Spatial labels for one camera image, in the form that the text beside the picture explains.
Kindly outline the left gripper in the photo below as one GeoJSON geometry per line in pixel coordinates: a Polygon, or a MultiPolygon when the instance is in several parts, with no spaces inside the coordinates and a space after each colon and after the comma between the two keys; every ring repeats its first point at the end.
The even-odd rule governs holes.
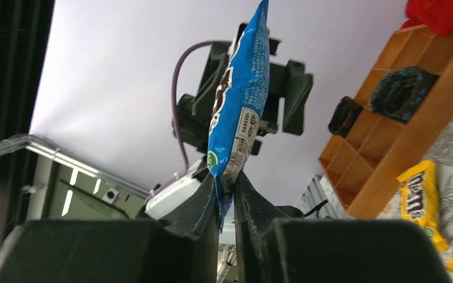
{"type": "MultiPolygon", "coordinates": [[[[235,150],[220,137],[246,136],[239,149],[258,155],[257,136],[277,132],[278,99],[285,86],[285,67],[273,65],[268,57],[273,47],[268,29],[260,23],[242,23],[233,43],[214,41],[195,96],[184,94],[175,108],[174,136],[206,153],[215,146],[235,150]]],[[[304,132],[305,104],[313,88],[313,74],[303,62],[286,65],[283,132],[301,136],[304,132]]]]}

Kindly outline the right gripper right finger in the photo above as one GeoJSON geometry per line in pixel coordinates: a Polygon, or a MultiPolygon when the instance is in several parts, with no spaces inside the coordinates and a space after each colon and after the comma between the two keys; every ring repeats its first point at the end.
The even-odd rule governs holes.
{"type": "Polygon", "coordinates": [[[450,282],[414,223],[291,218],[245,173],[234,206],[240,282],[450,282]]]}

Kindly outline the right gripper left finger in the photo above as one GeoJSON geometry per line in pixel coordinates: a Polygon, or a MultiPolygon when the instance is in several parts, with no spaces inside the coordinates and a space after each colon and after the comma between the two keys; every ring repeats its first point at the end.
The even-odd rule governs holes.
{"type": "Polygon", "coordinates": [[[215,282],[212,178],[159,220],[28,221],[0,249],[0,282],[215,282]]]}

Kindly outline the blue candy bag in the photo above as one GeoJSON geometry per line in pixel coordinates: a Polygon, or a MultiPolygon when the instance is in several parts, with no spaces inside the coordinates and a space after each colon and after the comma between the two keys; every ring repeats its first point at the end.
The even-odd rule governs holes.
{"type": "Polygon", "coordinates": [[[251,154],[268,97],[268,7],[268,1],[261,1],[237,37],[216,88],[206,165],[214,178],[219,231],[231,207],[234,183],[251,154]]]}

